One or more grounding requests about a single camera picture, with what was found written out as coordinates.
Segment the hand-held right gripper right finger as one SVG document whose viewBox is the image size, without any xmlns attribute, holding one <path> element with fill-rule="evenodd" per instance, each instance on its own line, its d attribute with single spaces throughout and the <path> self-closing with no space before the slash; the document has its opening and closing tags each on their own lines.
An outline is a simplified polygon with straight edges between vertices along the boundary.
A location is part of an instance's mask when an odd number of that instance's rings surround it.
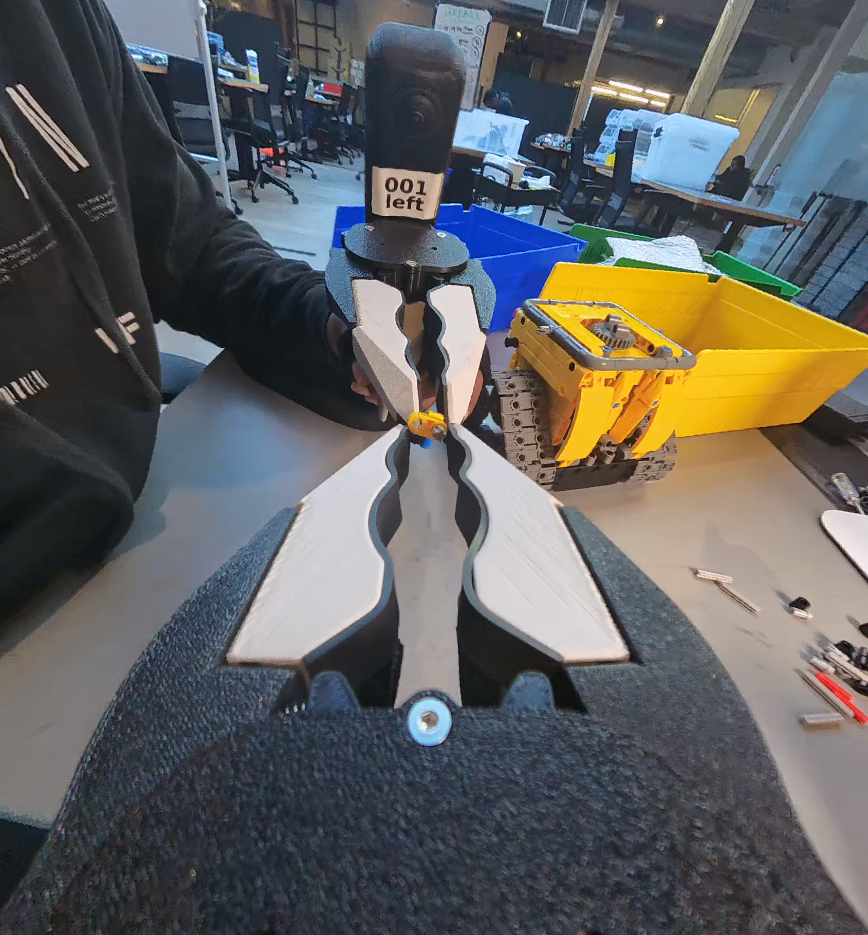
<svg viewBox="0 0 868 935">
<path fill-rule="evenodd" d="M 453 428 L 454 519 L 467 546 L 460 662 L 506 687 L 521 672 L 630 660 L 561 503 L 464 427 Z"/>
</svg>

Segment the white partition board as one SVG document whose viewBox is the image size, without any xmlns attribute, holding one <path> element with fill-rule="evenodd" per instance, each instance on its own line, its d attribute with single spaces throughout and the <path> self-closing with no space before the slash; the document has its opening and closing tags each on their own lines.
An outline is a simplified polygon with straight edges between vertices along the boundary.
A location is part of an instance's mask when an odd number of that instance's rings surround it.
<svg viewBox="0 0 868 935">
<path fill-rule="evenodd" d="M 200 1 L 108 1 L 107 5 L 127 43 L 201 64 L 218 165 L 215 181 L 223 201 L 231 206 L 217 76 L 206 29 L 206 4 Z"/>
</svg>

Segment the pile of small building parts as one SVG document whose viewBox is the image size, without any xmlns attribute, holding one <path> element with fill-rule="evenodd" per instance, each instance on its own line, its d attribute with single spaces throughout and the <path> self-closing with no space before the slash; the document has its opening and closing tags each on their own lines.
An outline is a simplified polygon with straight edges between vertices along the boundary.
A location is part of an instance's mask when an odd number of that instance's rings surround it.
<svg viewBox="0 0 868 935">
<path fill-rule="evenodd" d="M 701 567 L 689 570 L 695 579 L 710 583 L 748 614 L 761 614 L 761 607 L 737 589 L 732 576 Z M 803 623 L 814 620 L 813 604 L 808 598 L 779 596 L 783 598 L 781 608 L 793 619 Z M 837 643 L 819 635 L 813 645 L 802 650 L 801 660 L 795 670 L 797 676 L 830 709 L 827 713 L 801 715 L 802 728 L 831 729 L 844 723 L 866 727 L 868 714 L 859 702 L 868 700 L 868 647 Z"/>
</svg>

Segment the yellow tracked toy robot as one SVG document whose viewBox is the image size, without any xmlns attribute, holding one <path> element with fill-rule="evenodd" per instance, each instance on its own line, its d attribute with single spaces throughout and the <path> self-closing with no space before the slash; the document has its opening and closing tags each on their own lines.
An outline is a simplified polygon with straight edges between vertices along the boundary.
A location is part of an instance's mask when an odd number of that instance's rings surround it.
<svg viewBox="0 0 868 935">
<path fill-rule="evenodd" d="M 493 372 L 507 460 L 553 492 L 670 474 L 697 357 L 607 301 L 532 298 Z"/>
</svg>

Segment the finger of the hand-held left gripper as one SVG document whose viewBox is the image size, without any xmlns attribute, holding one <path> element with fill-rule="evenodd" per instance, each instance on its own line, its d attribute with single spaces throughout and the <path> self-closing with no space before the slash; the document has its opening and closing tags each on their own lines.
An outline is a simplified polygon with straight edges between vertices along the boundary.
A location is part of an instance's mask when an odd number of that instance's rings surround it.
<svg viewBox="0 0 868 935">
<path fill-rule="evenodd" d="M 474 292 L 468 285 L 440 285 L 430 291 L 431 363 L 440 378 L 442 413 L 460 424 L 477 398 L 476 386 L 486 349 Z"/>
<path fill-rule="evenodd" d="M 420 411 L 423 373 L 420 345 L 403 331 L 404 295 L 391 285 L 374 279 L 351 283 L 355 309 L 355 354 L 393 417 L 406 424 Z"/>
</svg>

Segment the green plastic bin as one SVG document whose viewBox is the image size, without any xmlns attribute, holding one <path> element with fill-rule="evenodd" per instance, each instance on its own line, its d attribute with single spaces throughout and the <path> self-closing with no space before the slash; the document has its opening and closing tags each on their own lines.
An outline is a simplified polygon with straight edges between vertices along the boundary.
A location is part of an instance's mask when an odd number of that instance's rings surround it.
<svg viewBox="0 0 868 935">
<path fill-rule="evenodd" d="M 611 250 L 606 241 L 607 237 L 615 238 L 628 238 L 632 240 L 655 240 L 663 238 L 649 238 L 642 235 L 637 235 L 634 233 L 629 233 L 623 230 L 609 229 L 603 227 L 597 227 L 587 224 L 574 224 L 570 230 L 569 234 L 575 237 L 577 240 L 580 240 L 584 243 L 583 250 L 580 252 L 579 262 L 587 263 L 593 265 L 603 265 L 603 266 L 614 266 L 611 265 Z M 744 283 L 748 286 L 754 287 L 762 292 L 765 292 L 773 297 L 781 298 L 785 301 L 790 301 L 795 298 L 800 292 L 801 288 L 791 284 L 789 281 L 781 279 L 774 276 L 773 274 L 767 273 L 766 271 L 757 268 L 749 263 L 745 263 L 735 256 L 732 256 L 728 253 L 721 251 L 714 251 L 713 253 L 703 253 L 705 260 L 708 263 L 714 265 L 719 271 L 719 274 L 708 275 L 714 280 L 720 277 L 725 277 Z M 681 272 L 681 271 L 664 271 L 664 270 L 655 270 L 651 268 L 642 268 L 641 270 L 654 270 L 654 271 L 663 271 L 663 272 Z"/>
</svg>

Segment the background table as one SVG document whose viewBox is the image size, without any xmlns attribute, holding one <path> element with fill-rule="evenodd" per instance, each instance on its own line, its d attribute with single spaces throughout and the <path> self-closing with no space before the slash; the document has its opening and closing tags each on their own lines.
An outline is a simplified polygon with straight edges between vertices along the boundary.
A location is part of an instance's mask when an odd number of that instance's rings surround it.
<svg viewBox="0 0 868 935">
<path fill-rule="evenodd" d="M 742 232 L 747 228 L 781 228 L 785 233 L 802 228 L 808 221 L 802 217 L 773 211 L 766 206 L 752 206 L 707 191 L 671 186 L 650 181 L 633 169 L 627 192 L 639 191 L 645 208 L 659 210 L 666 222 L 664 236 L 669 236 L 675 221 L 689 216 L 694 208 L 703 208 L 727 222 L 717 251 L 732 253 Z"/>
</svg>

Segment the white storage box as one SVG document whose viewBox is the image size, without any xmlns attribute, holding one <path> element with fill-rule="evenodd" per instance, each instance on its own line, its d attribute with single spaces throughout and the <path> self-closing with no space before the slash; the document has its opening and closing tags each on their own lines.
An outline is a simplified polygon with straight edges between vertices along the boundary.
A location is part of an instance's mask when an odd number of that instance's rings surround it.
<svg viewBox="0 0 868 935">
<path fill-rule="evenodd" d="M 739 137 L 735 125 L 673 113 L 655 124 L 638 179 L 702 192 Z"/>
</svg>

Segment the blue plastic bin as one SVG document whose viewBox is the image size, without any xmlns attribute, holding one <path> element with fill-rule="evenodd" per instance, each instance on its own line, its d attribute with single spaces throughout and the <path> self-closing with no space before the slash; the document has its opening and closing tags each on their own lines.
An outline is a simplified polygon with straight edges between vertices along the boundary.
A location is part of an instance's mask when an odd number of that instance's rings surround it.
<svg viewBox="0 0 868 935">
<path fill-rule="evenodd" d="M 408 325 L 404 308 L 423 301 L 422 321 L 433 341 L 485 335 L 510 326 L 512 314 L 538 298 L 560 262 L 575 262 L 579 240 L 473 206 L 425 213 L 368 213 L 342 206 L 325 267 L 338 316 L 362 323 L 370 336 L 385 316 Z"/>
</svg>

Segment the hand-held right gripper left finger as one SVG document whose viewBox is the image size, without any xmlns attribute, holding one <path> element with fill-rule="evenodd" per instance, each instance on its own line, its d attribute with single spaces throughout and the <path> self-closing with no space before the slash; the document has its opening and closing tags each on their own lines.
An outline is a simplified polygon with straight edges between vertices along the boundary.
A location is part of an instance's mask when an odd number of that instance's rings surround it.
<svg viewBox="0 0 868 935">
<path fill-rule="evenodd" d="M 396 681 L 399 609 L 388 546 L 402 521 L 408 432 L 395 427 L 299 501 L 227 649 L 235 667 Z"/>
</svg>

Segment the large yellow plastic bin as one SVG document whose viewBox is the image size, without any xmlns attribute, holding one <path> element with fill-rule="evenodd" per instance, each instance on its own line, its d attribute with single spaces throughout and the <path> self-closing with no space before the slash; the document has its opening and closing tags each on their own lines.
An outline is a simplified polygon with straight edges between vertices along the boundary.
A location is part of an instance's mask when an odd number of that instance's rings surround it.
<svg viewBox="0 0 868 935">
<path fill-rule="evenodd" d="M 697 357 L 679 438 L 805 421 L 868 369 L 868 335 L 729 278 L 557 263 L 543 298 L 616 304 Z"/>
</svg>

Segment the white plastic sheet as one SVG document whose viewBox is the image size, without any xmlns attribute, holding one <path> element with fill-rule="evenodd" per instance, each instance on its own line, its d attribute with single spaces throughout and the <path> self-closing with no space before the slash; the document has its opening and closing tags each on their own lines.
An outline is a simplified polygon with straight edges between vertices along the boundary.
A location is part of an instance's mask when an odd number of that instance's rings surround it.
<svg viewBox="0 0 868 935">
<path fill-rule="evenodd" d="M 632 240 L 607 237 L 611 250 L 611 265 L 639 269 L 719 274 L 705 260 L 696 240 L 686 236 L 655 240 Z"/>
</svg>

